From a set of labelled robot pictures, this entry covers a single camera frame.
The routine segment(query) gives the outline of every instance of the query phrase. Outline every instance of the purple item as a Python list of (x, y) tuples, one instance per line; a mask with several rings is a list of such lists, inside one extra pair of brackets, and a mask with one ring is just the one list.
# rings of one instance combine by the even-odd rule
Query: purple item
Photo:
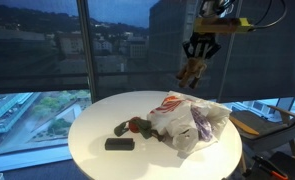
[(192, 106), (190, 111), (196, 123), (196, 127), (199, 134), (199, 140), (204, 140), (205, 142), (209, 142), (211, 138), (213, 138), (211, 125), (208, 122), (207, 118), (200, 113), (198, 108), (199, 107)]

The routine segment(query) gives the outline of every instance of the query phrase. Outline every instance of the round white table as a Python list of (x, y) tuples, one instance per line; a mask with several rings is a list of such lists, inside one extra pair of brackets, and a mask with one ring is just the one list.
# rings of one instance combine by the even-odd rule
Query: round white table
[(229, 121), (218, 143), (181, 157), (177, 150), (156, 138), (126, 132), (133, 138), (133, 151), (106, 151), (107, 138), (116, 138), (120, 123), (147, 114), (160, 106), (167, 92), (136, 91), (114, 95), (85, 109), (72, 124), (68, 145), (78, 167), (96, 180), (220, 180), (228, 177), (239, 163), (242, 144), (238, 131)]

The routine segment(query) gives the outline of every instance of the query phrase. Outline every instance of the sky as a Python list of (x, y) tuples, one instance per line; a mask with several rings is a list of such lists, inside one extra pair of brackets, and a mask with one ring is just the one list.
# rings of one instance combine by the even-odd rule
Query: sky
[[(149, 26), (149, 9), (158, 1), (88, 0), (88, 7), (90, 16), (98, 21), (146, 28)], [(0, 0), (0, 4), (78, 16), (76, 0)]]

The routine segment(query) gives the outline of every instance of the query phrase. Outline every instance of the white plastic bag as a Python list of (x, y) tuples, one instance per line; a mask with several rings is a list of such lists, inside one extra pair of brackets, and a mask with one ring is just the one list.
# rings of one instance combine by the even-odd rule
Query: white plastic bag
[[(199, 140), (191, 113), (192, 106), (196, 106), (211, 125), (213, 137), (207, 142)], [(177, 150), (192, 153), (219, 140), (230, 112), (221, 104), (170, 91), (163, 103), (147, 115), (147, 120), (151, 121), (152, 129), (160, 135), (168, 133), (173, 137), (173, 145)]]

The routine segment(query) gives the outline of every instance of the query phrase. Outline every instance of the plastic bag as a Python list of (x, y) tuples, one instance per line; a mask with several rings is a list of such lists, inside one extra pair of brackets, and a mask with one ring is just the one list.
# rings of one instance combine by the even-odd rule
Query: plastic bag
[[(170, 91), (163, 103), (147, 115), (147, 120), (160, 135), (168, 133), (173, 137), (177, 150), (192, 153), (219, 140), (230, 112), (221, 104)], [(201, 118), (198, 125), (193, 115)]]

